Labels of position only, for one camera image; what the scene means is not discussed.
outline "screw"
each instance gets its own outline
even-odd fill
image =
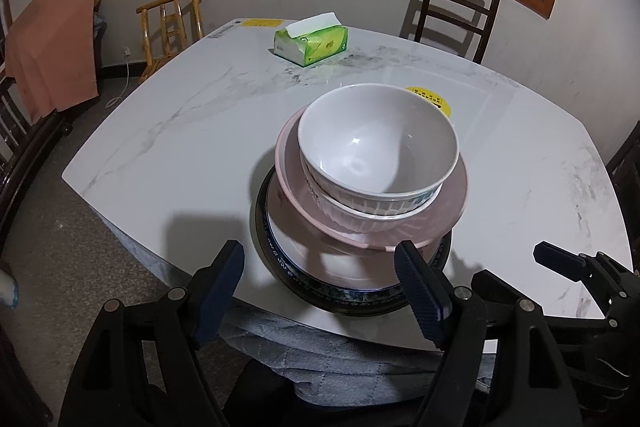
[[[172,300],[172,301],[179,301],[180,299],[182,299],[184,297],[184,295],[186,294],[186,291],[184,290],[184,288],[171,288],[169,290],[169,293],[167,293],[168,297]]]
[[[453,290],[453,295],[455,295],[458,299],[462,299],[463,301],[466,301],[471,298],[472,292],[466,286],[457,286]]]
[[[529,299],[523,299],[520,301],[520,307],[526,312],[532,312],[536,309],[536,305]]]
[[[114,312],[120,307],[120,301],[117,299],[109,299],[104,303],[104,311],[106,312]]]

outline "green tissue box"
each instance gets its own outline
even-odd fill
[[[308,66],[347,49],[348,30],[333,13],[317,15],[276,31],[273,52]]]

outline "white marble tabletop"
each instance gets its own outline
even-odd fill
[[[293,295],[264,265],[252,206],[283,124],[324,92],[358,82],[420,86],[444,97],[469,172],[468,205],[445,272],[468,285],[489,269],[546,314],[601,317],[580,283],[539,266],[548,241],[604,251],[626,267],[622,214],[582,124],[526,87],[446,52],[356,28],[346,52],[300,68],[270,52],[275,28],[234,20],[140,86],[101,124],[63,178],[116,227],[188,273],[227,239],[246,253],[236,297],[310,327],[433,349],[406,307],[353,318]],[[494,349],[492,345],[486,351]]]

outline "yellow sticker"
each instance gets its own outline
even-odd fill
[[[433,103],[437,108],[439,108],[444,114],[447,116],[451,116],[451,108],[447,101],[441,97],[439,94],[430,91],[429,89],[424,89],[423,87],[407,87],[409,91],[414,92],[415,94],[419,94],[420,96],[425,97],[429,102]]]
[[[267,28],[277,28],[283,22],[283,19],[247,19],[241,24],[241,26],[266,26]]]

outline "pink towel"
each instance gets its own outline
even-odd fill
[[[98,95],[94,0],[33,0],[6,37],[6,76],[15,77],[31,122]]]

